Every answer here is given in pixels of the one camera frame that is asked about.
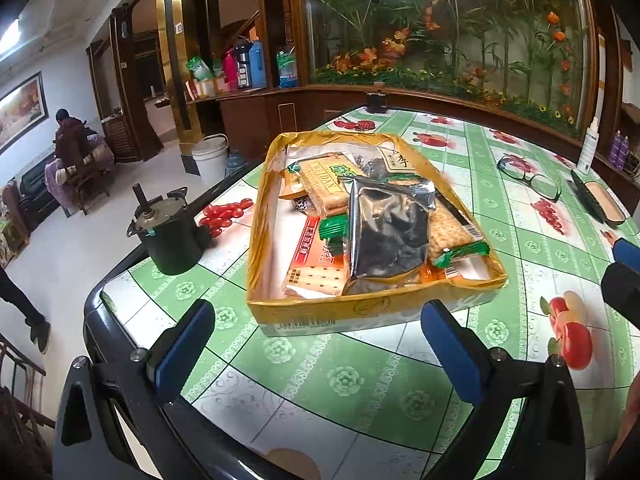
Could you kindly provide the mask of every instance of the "black pants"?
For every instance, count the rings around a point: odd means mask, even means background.
[[[0,298],[18,307],[18,310],[24,314],[27,325],[38,326],[44,321],[44,316],[36,310],[24,292],[9,279],[2,267],[0,267]]]

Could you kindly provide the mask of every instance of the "yellow box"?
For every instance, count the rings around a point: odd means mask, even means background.
[[[268,269],[273,251],[276,207],[282,180],[281,171],[285,167],[286,148],[336,142],[370,146],[392,142],[395,150],[416,168],[420,176],[433,181],[446,199],[463,211],[480,229],[473,215],[440,172],[398,136],[356,132],[280,134],[271,143],[264,162],[249,247],[247,303],[262,331],[268,336],[275,336],[362,330],[418,319],[422,306],[429,300],[441,300],[452,312],[491,301],[507,281],[507,274],[493,248],[488,256],[484,256],[490,276],[488,280],[466,280],[458,277],[455,281],[439,280],[394,290],[321,300],[265,299],[265,291],[270,290],[271,285]]]

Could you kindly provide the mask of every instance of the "white bottle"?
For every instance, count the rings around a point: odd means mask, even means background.
[[[584,134],[584,142],[582,144],[582,151],[580,152],[580,159],[578,160],[578,170],[581,173],[589,174],[591,169],[591,163],[593,157],[596,154],[596,148],[598,147],[598,118],[594,117],[591,126],[587,128]]]

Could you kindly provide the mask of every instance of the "blue gripper pad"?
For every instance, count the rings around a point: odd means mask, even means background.
[[[460,399],[477,406],[490,374],[484,344],[461,327],[440,300],[424,304],[420,325]]]
[[[612,248],[613,259],[635,272],[640,272],[640,248],[624,238],[619,238]]]
[[[154,385],[160,404],[174,400],[187,381],[216,325],[213,305],[196,300],[153,344],[146,363],[146,375]]]

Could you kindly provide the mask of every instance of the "hand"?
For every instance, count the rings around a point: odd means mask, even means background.
[[[622,446],[626,436],[631,431],[631,428],[638,420],[640,414],[640,372],[636,375],[636,378],[629,387],[629,393],[626,395],[625,411],[622,413],[622,421],[620,423],[620,429],[618,430],[618,438],[611,448],[611,454],[609,455],[609,462]]]

